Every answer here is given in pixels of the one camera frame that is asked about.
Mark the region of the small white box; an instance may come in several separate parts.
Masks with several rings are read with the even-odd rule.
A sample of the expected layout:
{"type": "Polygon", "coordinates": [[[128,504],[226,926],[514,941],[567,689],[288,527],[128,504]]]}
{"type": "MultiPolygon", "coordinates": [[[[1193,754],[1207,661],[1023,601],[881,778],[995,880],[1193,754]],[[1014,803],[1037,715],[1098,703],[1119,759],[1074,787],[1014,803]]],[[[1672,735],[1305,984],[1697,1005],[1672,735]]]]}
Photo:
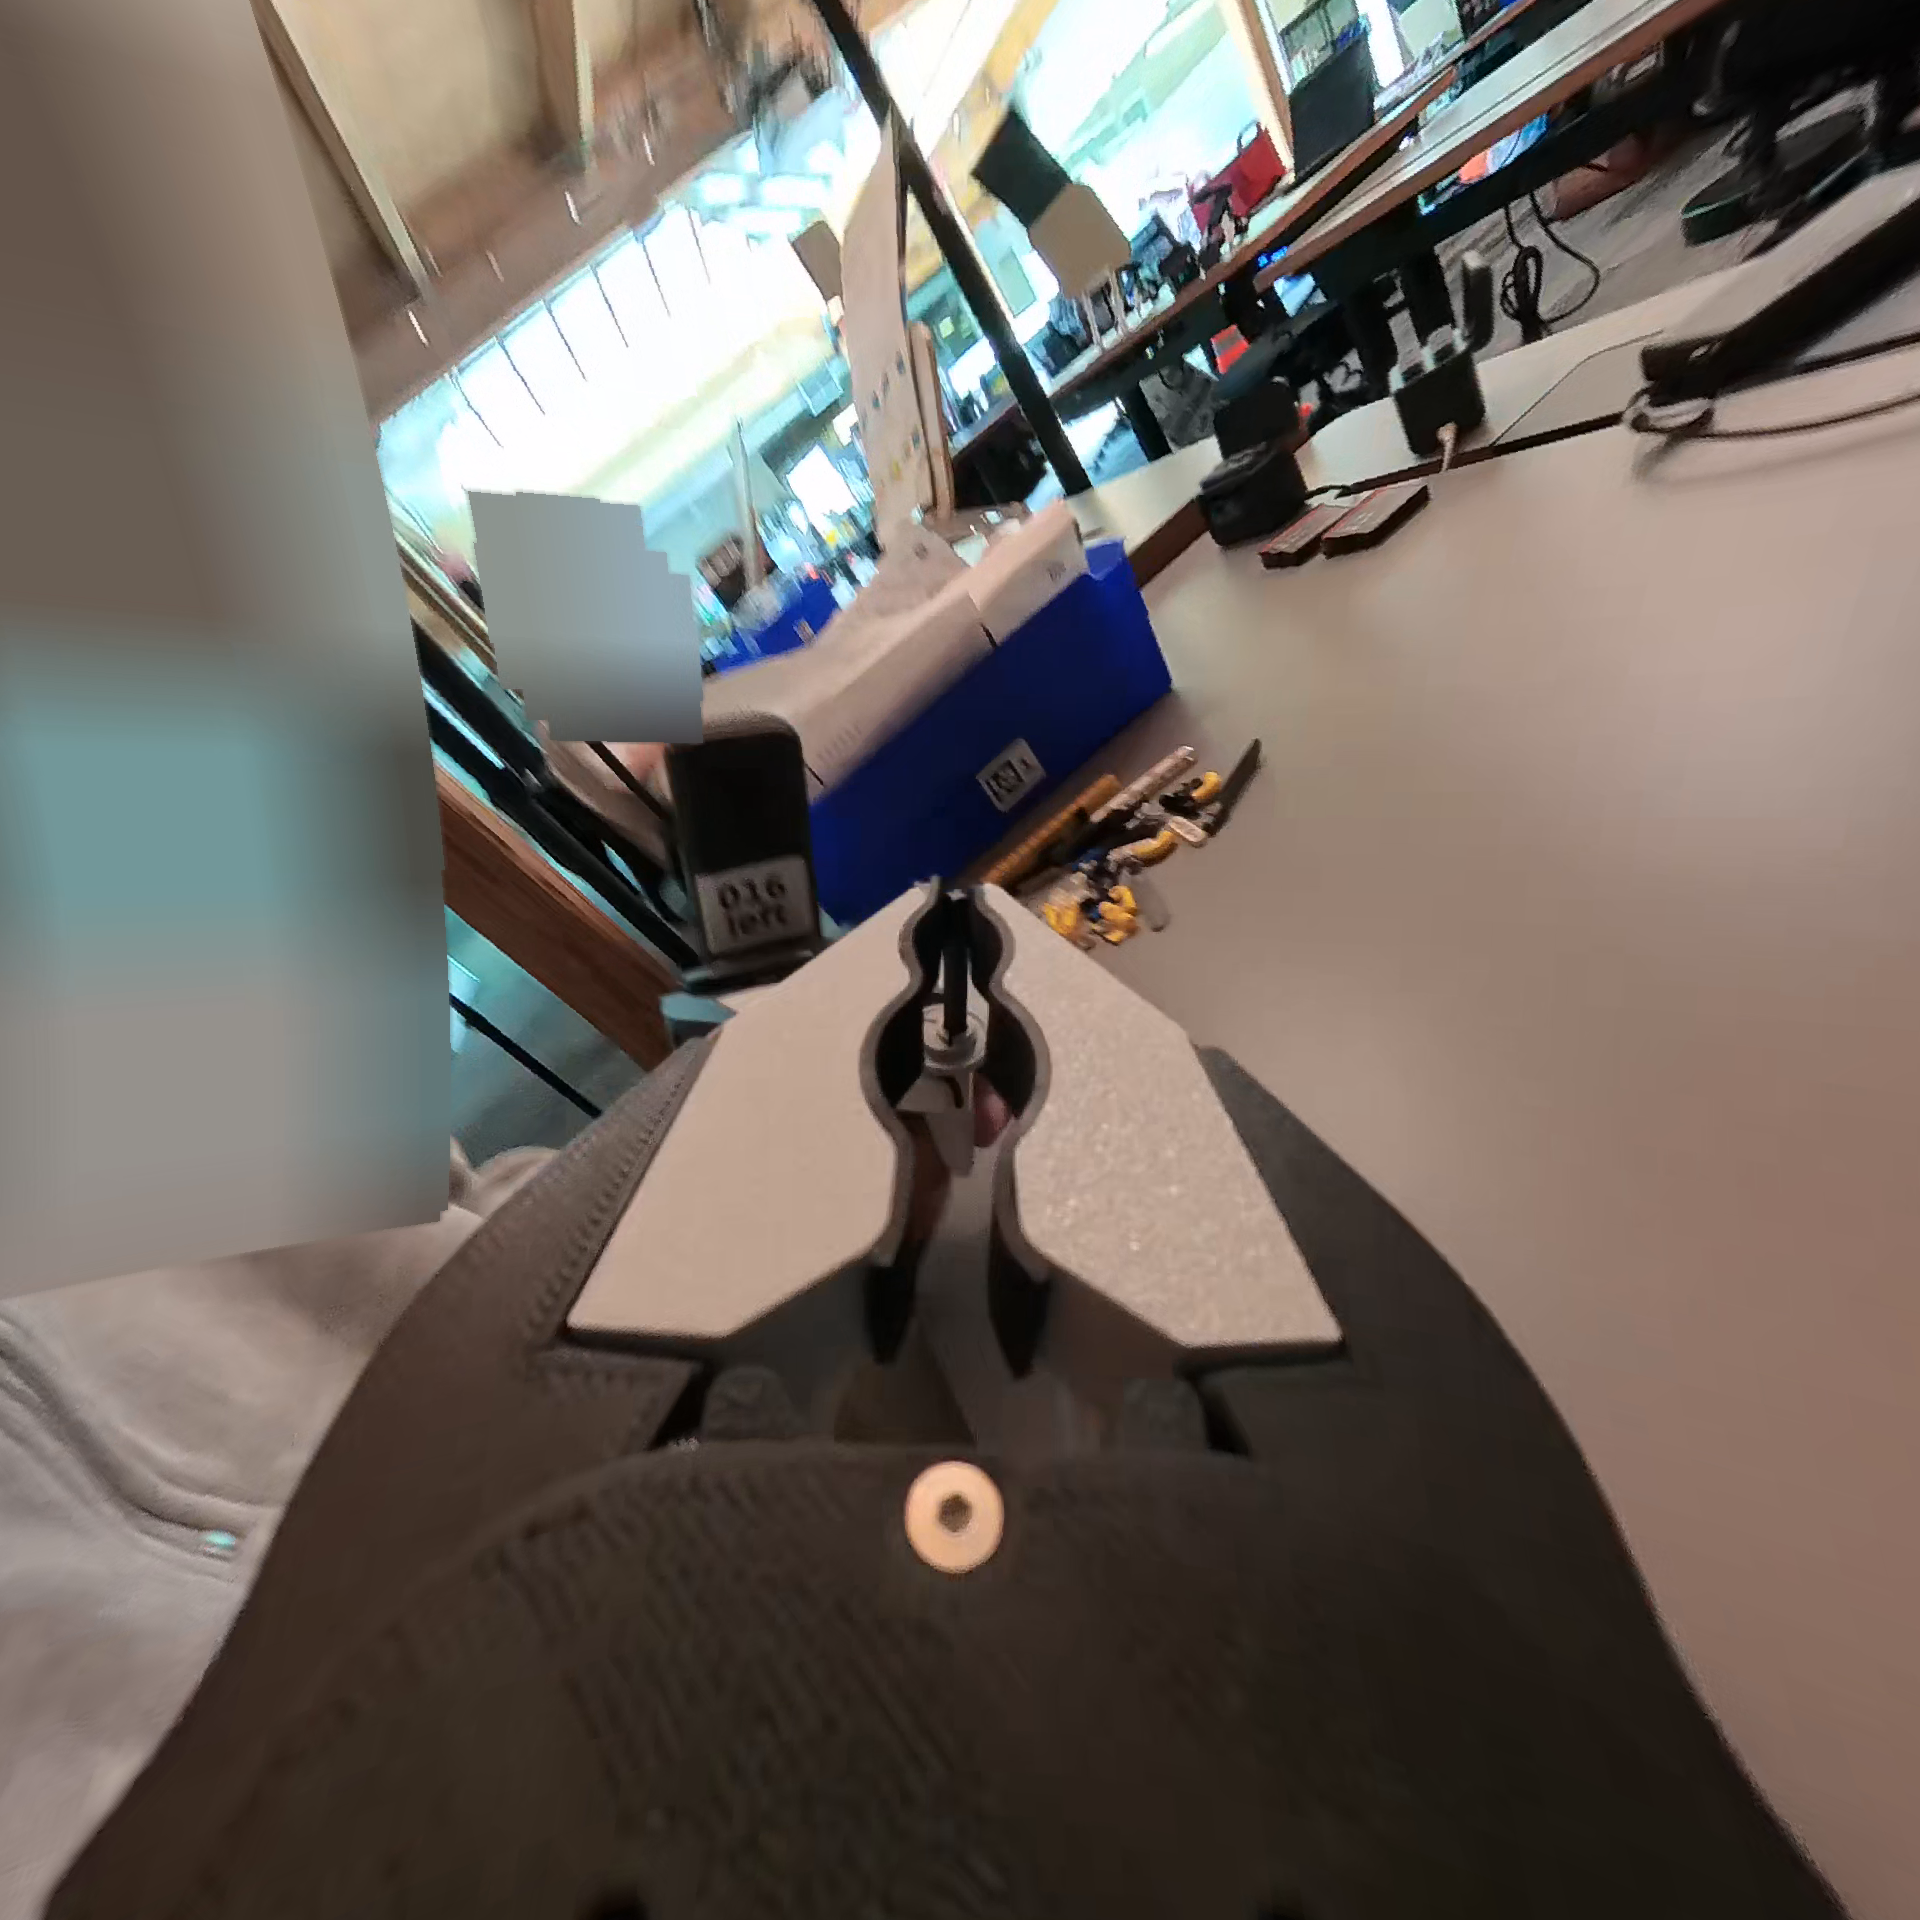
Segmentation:
{"type": "Polygon", "coordinates": [[[966,565],[966,595],[989,645],[1002,645],[1088,575],[1088,544],[1062,497],[1009,521],[966,565]]]}

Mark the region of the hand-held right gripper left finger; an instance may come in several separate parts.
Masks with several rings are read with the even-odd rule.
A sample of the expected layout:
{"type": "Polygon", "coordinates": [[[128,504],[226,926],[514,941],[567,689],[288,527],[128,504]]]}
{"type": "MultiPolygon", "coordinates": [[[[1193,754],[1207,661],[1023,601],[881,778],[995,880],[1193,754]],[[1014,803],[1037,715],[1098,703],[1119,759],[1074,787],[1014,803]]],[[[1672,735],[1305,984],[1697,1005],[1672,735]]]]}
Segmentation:
{"type": "Polygon", "coordinates": [[[907,889],[691,1049],[570,1336],[696,1361],[898,1353],[941,911],[939,881],[907,889]]]}

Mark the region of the black charger block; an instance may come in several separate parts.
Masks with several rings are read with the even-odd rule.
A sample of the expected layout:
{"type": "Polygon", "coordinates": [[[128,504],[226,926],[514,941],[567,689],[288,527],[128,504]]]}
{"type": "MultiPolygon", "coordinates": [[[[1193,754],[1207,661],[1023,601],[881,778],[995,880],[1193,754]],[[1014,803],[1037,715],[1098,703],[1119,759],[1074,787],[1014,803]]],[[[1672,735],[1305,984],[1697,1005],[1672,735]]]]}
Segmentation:
{"type": "Polygon", "coordinates": [[[1486,398],[1471,337],[1448,327],[1401,358],[1386,375],[1408,449],[1438,458],[1482,427],[1486,398]]]}

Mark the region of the yellow black striped lego beam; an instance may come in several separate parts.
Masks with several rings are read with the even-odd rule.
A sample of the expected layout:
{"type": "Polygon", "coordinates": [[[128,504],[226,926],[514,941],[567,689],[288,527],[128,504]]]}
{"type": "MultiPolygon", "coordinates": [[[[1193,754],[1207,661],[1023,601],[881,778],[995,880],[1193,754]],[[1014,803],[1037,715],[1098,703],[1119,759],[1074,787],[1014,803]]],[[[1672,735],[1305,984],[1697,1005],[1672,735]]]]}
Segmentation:
{"type": "Polygon", "coordinates": [[[1093,817],[1111,803],[1119,793],[1114,775],[1103,775],[1075,793],[1059,810],[1043,817],[1018,845],[1002,853],[994,864],[979,872],[979,883],[999,883],[1014,889],[1032,872],[1042,872],[1059,862],[1058,847],[1069,845],[1074,837],[1085,829],[1093,817]]]}

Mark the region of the wooden railing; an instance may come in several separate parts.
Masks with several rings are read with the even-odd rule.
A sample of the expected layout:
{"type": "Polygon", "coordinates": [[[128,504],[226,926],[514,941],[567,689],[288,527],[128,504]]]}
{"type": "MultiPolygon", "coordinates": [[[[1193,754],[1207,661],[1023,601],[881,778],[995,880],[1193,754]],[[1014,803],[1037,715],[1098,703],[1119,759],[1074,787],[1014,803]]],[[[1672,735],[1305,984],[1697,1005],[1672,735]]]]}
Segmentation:
{"type": "Polygon", "coordinates": [[[447,909],[641,1070],[672,1051],[657,947],[443,762],[434,766],[447,909]]]}

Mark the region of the white and black lego model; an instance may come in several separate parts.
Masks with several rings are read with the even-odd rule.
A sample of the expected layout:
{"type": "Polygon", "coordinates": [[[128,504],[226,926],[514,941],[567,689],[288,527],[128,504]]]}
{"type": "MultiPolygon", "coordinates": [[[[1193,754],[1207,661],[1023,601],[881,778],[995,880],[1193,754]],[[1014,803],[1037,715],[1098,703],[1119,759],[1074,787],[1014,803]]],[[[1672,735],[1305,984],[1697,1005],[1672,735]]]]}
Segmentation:
{"type": "Polygon", "coordinates": [[[1037,919],[1079,951],[1126,943],[1143,933],[1163,933],[1170,906],[1157,869],[1183,845],[1173,829],[1080,856],[1032,906],[1037,919]]]}

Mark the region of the black slanted pole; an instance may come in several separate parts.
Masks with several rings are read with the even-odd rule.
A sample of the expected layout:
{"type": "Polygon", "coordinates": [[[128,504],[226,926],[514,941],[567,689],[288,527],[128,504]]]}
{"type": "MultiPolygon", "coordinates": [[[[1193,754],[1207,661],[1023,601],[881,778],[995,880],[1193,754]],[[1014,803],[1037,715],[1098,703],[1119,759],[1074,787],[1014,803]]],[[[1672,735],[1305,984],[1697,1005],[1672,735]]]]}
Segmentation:
{"type": "Polygon", "coordinates": [[[1023,418],[1031,437],[1040,445],[1047,469],[1059,481],[1064,496],[1080,496],[1093,489],[1088,470],[1080,464],[1075,448],[1064,433],[1064,425],[1050,398],[1043,392],[1040,375],[1025,358],[1023,344],[1016,337],[1009,313],[1005,311],[995,282],[979,261],[966,223],[945,190],[934,178],[912,126],[901,110],[880,62],[865,34],[851,21],[842,1],[811,1],[811,10],[819,18],[831,47],[841,56],[851,83],[871,110],[887,146],[893,150],[901,181],[919,205],[921,217],[951,271],[979,336],[991,344],[994,362],[1000,370],[1005,387],[1014,408],[1023,418]]]}

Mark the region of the long background desk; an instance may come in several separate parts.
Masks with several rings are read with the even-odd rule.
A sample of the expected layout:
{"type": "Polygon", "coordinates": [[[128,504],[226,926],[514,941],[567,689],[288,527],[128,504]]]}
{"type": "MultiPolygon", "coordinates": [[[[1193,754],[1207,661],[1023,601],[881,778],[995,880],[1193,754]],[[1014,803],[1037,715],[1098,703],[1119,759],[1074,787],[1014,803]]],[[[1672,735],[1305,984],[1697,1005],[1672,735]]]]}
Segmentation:
{"type": "Polygon", "coordinates": [[[1701,96],[1712,56],[1709,32],[1749,5],[1515,5],[1478,49],[1502,32],[1520,47],[1443,102],[1459,58],[1443,62],[1366,134],[1338,150],[1306,182],[1258,208],[1245,238],[1202,279],[1161,303],[1118,343],[1080,353],[1047,385],[1059,418],[1109,400],[1137,400],[1147,357],[1205,339],[1225,287],[1247,282],[1265,291],[1285,275],[1310,274],[1327,296],[1362,289],[1431,254],[1443,238],[1507,199],[1523,197],[1586,157],[1611,147],[1647,118],[1680,112],[1701,96]],[[1459,174],[1478,152],[1538,117],[1579,102],[1616,71],[1631,71],[1619,93],[1584,104],[1570,126],[1546,134],[1486,184],[1459,190],[1421,209],[1421,197],[1459,174]]]}

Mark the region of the blue plastic bin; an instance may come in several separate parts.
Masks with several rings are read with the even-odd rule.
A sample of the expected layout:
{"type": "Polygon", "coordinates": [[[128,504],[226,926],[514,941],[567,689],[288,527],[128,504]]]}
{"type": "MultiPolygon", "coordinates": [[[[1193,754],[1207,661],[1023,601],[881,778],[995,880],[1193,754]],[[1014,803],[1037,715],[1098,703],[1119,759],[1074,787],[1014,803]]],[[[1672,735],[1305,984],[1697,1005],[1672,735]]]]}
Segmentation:
{"type": "Polygon", "coordinates": [[[854,737],[846,695],[801,722],[803,697],[827,689],[827,654],[819,635],[704,683],[707,731],[722,715],[776,713],[801,737],[808,831],[801,849],[704,855],[690,893],[715,953],[801,935],[803,880],[815,909],[857,922],[919,880],[957,875],[1170,688],[1135,569],[1111,537],[888,735],[854,737]]]}

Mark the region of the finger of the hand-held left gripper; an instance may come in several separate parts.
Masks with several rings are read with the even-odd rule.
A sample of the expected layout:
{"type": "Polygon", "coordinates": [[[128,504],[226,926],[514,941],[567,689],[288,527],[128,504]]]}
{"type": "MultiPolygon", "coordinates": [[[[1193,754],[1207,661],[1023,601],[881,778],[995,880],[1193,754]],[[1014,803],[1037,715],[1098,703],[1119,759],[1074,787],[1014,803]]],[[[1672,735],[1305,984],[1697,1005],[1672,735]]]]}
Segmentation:
{"type": "Polygon", "coordinates": [[[898,1111],[917,1127],[937,1166],[966,1178],[989,1130],[989,1087],[973,1058],[926,1058],[898,1111]]]}

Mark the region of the white standing board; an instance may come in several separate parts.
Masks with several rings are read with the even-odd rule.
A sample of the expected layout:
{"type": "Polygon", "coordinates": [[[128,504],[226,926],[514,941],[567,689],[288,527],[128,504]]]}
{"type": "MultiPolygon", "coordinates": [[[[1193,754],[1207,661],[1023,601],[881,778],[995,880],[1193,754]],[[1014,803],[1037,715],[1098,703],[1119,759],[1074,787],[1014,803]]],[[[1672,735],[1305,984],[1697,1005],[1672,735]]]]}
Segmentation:
{"type": "Polygon", "coordinates": [[[841,232],[841,337],[880,544],[953,511],[953,456],[930,333],[905,314],[905,192],[898,121],[841,232]]]}

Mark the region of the large white box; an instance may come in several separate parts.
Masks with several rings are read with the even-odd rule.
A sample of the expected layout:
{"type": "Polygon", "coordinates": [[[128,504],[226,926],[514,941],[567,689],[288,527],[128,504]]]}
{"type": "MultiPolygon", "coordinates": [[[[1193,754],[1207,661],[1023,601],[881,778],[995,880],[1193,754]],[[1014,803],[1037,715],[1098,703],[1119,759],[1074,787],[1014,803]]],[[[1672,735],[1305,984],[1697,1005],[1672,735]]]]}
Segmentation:
{"type": "Polygon", "coordinates": [[[799,737],[819,797],[887,746],[991,650],[966,574],[863,592],[811,641],[706,681],[704,729],[771,715],[799,737]]]}

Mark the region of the grey desk pad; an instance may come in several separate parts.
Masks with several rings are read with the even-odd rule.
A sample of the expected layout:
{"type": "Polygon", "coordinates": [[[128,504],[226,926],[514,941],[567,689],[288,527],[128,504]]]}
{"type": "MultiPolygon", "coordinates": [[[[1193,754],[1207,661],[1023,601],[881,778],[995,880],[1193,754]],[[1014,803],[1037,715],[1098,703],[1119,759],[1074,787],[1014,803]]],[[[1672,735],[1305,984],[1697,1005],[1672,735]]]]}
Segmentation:
{"type": "MultiPolygon", "coordinates": [[[[1480,360],[1482,421],[1457,442],[1451,464],[1465,466],[1614,425],[1641,387],[1643,343],[1745,274],[1742,262],[1691,279],[1543,343],[1480,360]]],[[[1913,347],[1914,339],[1918,271],[1909,271],[1791,353],[1786,373],[1847,366],[1913,347]]]]}

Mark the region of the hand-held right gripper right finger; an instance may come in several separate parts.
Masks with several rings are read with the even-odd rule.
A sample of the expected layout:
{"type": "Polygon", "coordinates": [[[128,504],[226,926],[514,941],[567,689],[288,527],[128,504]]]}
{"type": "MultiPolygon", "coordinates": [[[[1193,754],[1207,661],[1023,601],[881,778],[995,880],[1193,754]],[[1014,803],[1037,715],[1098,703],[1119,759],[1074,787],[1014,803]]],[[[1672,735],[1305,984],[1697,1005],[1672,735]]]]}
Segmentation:
{"type": "Polygon", "coordinates": [[[1319,1359],[1341,1329],[1197,1047],[999,886],[971,893],[989,1321],[1074,1387],[1319,1359]]]}

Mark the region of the grey lego part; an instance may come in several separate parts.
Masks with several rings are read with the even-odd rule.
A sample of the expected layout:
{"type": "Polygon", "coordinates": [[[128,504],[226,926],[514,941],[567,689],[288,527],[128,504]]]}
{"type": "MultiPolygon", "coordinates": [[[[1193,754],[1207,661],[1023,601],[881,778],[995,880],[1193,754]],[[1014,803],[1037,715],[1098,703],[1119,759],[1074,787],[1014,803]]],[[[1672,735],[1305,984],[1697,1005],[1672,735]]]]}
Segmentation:
{"type": "Polygon", "coordinates": [[[1095,823],[1095,841],[1105,847],[1199,847],[1208,841],[1227,778],[1218,770],[1197,766],[1193,746],[1181,746],[1151,766],[1143,778],[1114,797],[1111,810],[1095,823]]]}

